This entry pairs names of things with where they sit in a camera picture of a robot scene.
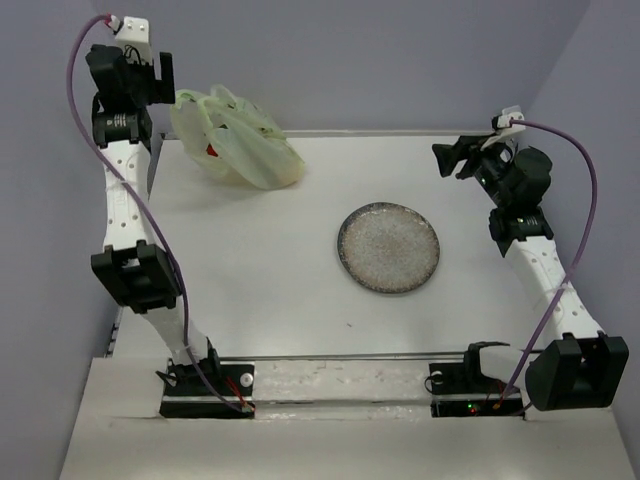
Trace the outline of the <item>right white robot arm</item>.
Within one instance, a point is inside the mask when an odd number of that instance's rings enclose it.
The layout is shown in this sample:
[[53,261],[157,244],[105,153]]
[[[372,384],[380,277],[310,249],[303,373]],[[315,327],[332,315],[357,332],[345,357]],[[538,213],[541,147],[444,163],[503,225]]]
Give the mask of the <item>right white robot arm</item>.
[[572,285],[575,269],[558,257],[540,206],[551,185],[551,159],[536,148],[516,150],[488,136],[461,136],[432,151],[441,176],[473,178],[494,202],[491,237],[540,318],[523,349],[470,344],[460,368],[462,384],[482,392],[499,380],[539,411],[609,407],[629,349],[589,314]]

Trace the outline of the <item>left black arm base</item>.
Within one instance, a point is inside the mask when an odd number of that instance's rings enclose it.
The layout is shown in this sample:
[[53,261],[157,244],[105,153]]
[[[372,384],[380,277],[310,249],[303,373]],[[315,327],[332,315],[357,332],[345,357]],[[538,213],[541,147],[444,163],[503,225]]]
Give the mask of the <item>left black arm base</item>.
[[222,362],[215,372],[200,366],[214,394],[192,365],[169,362],[164,371],[156,371],[163,383],[160,415],[168,419],[253,419],[255,403],[253,362]]

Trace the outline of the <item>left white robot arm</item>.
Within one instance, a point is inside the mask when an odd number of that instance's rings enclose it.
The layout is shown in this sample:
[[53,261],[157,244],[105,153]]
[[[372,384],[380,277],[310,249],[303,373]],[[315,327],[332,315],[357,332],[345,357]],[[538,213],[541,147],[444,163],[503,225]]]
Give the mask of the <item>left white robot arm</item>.
[[107,228],[91,269],[115,302],[149,322],[170,351],[167,383],[187,382],[209,395],[221,383],[221,365],[209,339],[192,326],[184,281],[148,211],[153,124],[148,106],[175,101],[172,56],[154,67],[124,47],[95,44],[85,57],[97,92],[93,143],[105,160]]

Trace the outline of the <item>light green plastic bag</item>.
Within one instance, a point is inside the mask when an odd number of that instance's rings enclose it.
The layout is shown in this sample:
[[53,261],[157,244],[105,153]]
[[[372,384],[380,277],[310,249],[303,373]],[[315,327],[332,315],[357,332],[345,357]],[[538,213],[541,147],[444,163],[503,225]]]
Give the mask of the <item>light green plastic bag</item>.
[[185,153],[217,182],[269,191],[305,173],[304,160],[272,117],[222,85],[208,94],[178,90],[169,114]]

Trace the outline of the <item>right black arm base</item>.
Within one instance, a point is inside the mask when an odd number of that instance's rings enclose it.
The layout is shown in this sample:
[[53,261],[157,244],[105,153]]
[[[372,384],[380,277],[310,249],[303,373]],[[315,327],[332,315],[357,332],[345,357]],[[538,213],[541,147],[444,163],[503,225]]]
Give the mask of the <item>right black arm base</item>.
[[462,362],[429,364],[424,387],[431,395],[434,418],[523,416],[526,402],[518,390],[502,399],[500,380],[473,377]]

